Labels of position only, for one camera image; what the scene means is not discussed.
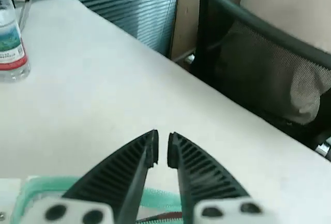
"black office chair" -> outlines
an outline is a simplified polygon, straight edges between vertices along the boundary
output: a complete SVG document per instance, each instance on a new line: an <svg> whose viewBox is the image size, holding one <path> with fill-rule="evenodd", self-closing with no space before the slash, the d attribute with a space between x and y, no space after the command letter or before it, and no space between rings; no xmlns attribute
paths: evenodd
<svg viewBox="0 0 331 224"><path fill-rule="evenodd" d="M216 15L216 24L210 21L210 12L213 13L214 17ZM309 124L301 125L247 104L238 98L234 99L219 87L219 82L215 76L215 63L222 49L222 39L234 23L239 23L242 28L249 29L252 35L267 42L270 46L281 47L289 59L299 57L314 63L316 66L331 70L330 54L271 26L240 5L230 0L200 0L197 46L195 59L190 67L191 73L302 144L313 150L317 149L331 136L330 90L321 96L320 108L315 120Z"/></svg>

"white table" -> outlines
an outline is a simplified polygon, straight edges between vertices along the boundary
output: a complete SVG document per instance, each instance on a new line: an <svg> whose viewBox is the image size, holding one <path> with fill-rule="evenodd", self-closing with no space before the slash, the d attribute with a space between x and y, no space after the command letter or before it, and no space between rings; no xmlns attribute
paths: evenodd
<svg viewBox="0 0 331 224"><path fill-rule="evenodd" d="M167 167L168 135L176 131L282 220L329 222L328 161L77 0L33 4L23 41L31 74L0 84L1 177L83 175L155 128L159 165L147 187L178 192Z"/></svg>

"beige cushion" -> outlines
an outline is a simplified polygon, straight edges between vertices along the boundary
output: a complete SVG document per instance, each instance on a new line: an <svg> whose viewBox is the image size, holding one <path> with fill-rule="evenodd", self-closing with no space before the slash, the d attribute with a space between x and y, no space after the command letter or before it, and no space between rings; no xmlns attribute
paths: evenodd
<svg viewBox="0 0 331 224"><path fill-rule="evenodd" d="M331 0L241 0L261 19L331 52ZM307 124L318 113L331 73L265 40L240 23L224 39L218 73L235 99Z"/></svg>

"red label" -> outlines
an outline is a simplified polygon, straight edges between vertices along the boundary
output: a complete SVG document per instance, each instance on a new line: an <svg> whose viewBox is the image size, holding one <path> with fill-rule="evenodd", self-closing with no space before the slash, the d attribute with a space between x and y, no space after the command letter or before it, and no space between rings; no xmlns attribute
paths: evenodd
<svg viewBox="0 0 331 224"><path fill-rule="evenodd" d="M25 63L27 62L27 55L25 52L25 48L24 48L22 39L21 39L21 43L22 43L22 47L24 50L24 56L22 58L20 58L19 60L12 62L12 63L5 63L5 64L0 63L0 70L14 70L14 69L21 67L22 65L25 65Z"/></svg>

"beige wall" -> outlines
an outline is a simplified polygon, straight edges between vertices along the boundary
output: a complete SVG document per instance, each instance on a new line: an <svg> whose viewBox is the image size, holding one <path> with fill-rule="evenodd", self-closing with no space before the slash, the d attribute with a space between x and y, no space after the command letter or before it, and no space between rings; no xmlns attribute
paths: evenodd
<svg viewBox="0 0 331 224"><path fill-rule="evenodd" d="M199 0L178 0L171 59L195 48L199 19Z"/></svg>

